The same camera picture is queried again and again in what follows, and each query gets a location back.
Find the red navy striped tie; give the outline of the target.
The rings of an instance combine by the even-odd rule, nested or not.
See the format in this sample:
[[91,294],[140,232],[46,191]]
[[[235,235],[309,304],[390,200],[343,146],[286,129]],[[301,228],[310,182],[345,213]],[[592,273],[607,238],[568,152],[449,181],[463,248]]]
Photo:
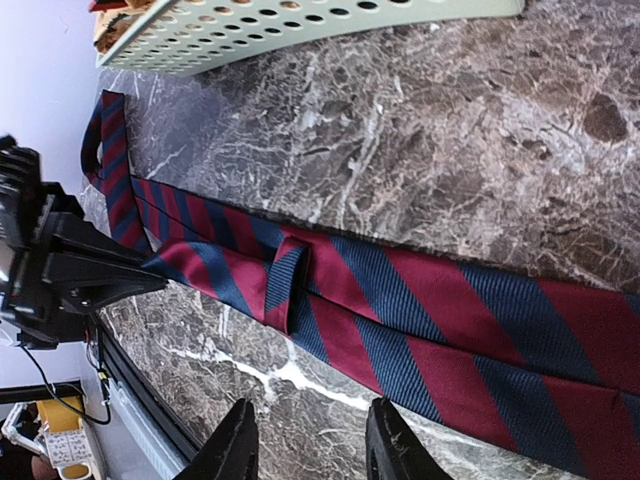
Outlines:
[[309,231],[137,177],[112,91],[81,164],[146,272],[429,420],[589,479],[638,477],[637,296]]

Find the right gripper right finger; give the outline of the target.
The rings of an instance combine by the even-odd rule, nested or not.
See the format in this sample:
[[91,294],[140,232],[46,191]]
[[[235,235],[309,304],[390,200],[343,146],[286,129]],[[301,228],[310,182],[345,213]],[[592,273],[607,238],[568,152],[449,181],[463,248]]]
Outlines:
[[387,398],[372,401],[365,442],[369,480],[452,480]]

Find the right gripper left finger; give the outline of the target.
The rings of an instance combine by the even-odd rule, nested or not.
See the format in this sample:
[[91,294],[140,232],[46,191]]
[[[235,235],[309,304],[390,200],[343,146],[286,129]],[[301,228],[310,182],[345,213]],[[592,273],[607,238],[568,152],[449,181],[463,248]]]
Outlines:
[[256,480],[259,431],[251,401],[234,403],[193,460],[175,480]]

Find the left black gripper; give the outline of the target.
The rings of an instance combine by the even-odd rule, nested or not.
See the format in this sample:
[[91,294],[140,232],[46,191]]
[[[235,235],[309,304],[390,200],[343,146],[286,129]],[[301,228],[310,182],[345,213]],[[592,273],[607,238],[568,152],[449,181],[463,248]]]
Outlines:
[[33,350],[85,340],[92,311],[162,290],[146,256],[85,221],[77,199],[43,181],[39,154],[1,138],[1,325]]

